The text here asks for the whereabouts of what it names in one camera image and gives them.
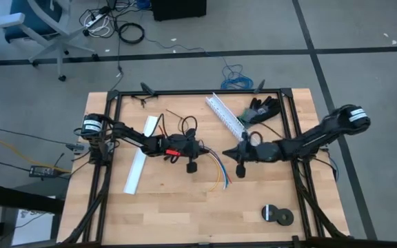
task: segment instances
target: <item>black glove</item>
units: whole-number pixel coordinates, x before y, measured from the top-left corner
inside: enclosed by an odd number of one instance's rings
[[[268,96],[264,102],[253,98],[248,109],[237,117],[239,121],[246,127],[249,128],[253,124],[261,123],[267,119],[276,116],[280,113],[281,107],[278,99],[273,99]]]

